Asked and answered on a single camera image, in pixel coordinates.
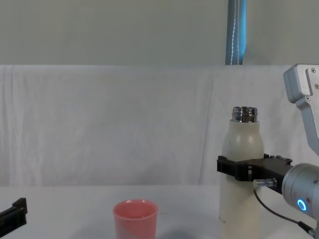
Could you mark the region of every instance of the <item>black clamp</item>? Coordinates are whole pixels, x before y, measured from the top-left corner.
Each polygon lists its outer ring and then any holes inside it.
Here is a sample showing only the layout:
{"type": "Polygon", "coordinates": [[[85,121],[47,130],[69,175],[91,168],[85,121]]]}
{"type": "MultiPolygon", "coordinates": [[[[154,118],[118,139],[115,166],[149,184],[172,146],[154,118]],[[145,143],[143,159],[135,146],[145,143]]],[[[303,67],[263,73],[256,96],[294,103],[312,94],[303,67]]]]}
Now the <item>black clamp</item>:
{"type": "Polygon", "coordinates": [[[277,184],[270,188],[282,194],[282,182],[285,174],[292,168],[291,162],[291,159],[269,156],[268,154],[264,154],[264,158],[239,162],[229,160],[224,156],[218,156],[217,171],[233,176],[237,181],[252,182],[255,179],[275,178],[277,184]]]}
{"type": "Polygon", "coordinates": [[[26,199],[20,198],[12,207],[0,213],[0,238],[26,224],[26,199]]]}

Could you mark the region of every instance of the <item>water bottle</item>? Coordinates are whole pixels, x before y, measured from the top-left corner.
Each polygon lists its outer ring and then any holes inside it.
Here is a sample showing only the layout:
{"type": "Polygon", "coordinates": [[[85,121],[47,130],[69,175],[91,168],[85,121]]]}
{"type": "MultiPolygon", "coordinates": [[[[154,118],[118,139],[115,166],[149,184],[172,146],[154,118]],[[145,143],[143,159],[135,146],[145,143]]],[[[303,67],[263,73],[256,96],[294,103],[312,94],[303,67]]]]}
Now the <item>water bottle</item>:
{"type": "MultiPolygon", "coordinates": [[[[222,155],[233,161],[264,157],[256,108],[234,107],[222,146],[222,155]]],[[[232,176],[221,175],[219,206],[221,239],[258,239],[260,209],[252,182],[239,182],[232,176]]]]}

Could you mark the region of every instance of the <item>black cable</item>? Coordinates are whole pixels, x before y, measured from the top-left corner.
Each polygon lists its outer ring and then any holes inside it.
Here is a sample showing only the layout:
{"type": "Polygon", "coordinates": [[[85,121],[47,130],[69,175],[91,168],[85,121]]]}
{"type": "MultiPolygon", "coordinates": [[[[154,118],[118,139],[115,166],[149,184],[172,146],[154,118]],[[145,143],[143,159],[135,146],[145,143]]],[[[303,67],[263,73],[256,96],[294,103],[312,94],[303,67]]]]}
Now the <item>black cable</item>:
{"type": "Polygon", "coordinates": [[[293,220],[293,219],[291,219],[291,218],[287,218],[287,217],[285,217],[285,216],[283,216],[283,215],[280,215],[279,213],[274,212],[273,210],[271,210],[270,208],[268,208],[268,207],[261,201],[261,199],[259,198],[259,196],[258,196],[258,194],[257,194],[256,189],[254,189],[254,194],[255,194],[255,197],[256,197],[256,199],[258,200],[258,202],[259,202],[266,210],[268,210],[268,211],[271,212],[272,214],[276,215],[277,217],[280,217],[280,218],[285,219],[285,220],[287,220],[287,221],[289,221],[289,222],[292,222],[292,223],[297,224],[299,227],[301,227],[301,228],[302,228],[306,233],[308,233],[309,235],[312,235],[312,236],[314,235],[314,229],[313,229],[312,227],[308,226],[307,224],[305,224],[305,223],[303,223],[303,222],[301,222],[301,221],[297,222],[296,220],[293,220]]]}
{"type": "Polygon", "coordinates": [[[271,210],[270,208],[268,208],[268,207],[261,201],[261,199],[259,198],[256,189],[254,189],[254,194],[255,194],[255,196],[256,196],[258,202],[259,202],[266,210],[268,210],[268,211],[271,212],[272,214],[276,215],[277,217],[280,217],[280,218],[285,219],[285,220],[287,220],[287,221],[289,221],[289,222],[298,224],[298,222],[297,222],[296,220],[293,220],[293,219],[291,219],[291,218],[287,218],[287,217],[285,217],[285,216],[283,216],[283,215],[280,215],[279,213],[274,212],[274,211],[271,210]]]}

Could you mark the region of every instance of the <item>pink cup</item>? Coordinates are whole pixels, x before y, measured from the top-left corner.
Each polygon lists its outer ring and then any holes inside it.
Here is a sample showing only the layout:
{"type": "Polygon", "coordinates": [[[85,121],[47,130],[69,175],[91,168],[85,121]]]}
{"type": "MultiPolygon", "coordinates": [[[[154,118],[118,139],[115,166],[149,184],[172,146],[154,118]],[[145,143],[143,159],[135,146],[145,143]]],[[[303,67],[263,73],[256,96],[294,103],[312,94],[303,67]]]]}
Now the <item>pink cup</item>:
{"type": "Polygon", "coordinates": [[[113,208],[117,239],[155,239],[158,207],[143,199],[127,200],[113,208]]]}

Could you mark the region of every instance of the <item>table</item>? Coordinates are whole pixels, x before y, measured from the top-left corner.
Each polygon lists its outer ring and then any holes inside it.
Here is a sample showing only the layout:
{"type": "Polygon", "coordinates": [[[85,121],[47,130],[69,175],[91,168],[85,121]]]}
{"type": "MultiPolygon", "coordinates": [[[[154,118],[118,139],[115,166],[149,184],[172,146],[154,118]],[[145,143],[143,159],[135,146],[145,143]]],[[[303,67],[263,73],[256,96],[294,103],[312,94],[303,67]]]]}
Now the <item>table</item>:
{"type": "MultiPolygon", "coordinates": [[[[144,198],[159,206],[157,239],[218,238],[218,186],[0,187],[0,210],[27,198],[27,225],[6,239],[114,239],[112,207],[144,198]]],[[[312,226],[314,220],[265,189],[264,202],[279,213],[312,226]]],[[[262,210],[262,238],[310,238],[292,223],[262,210]]]]}

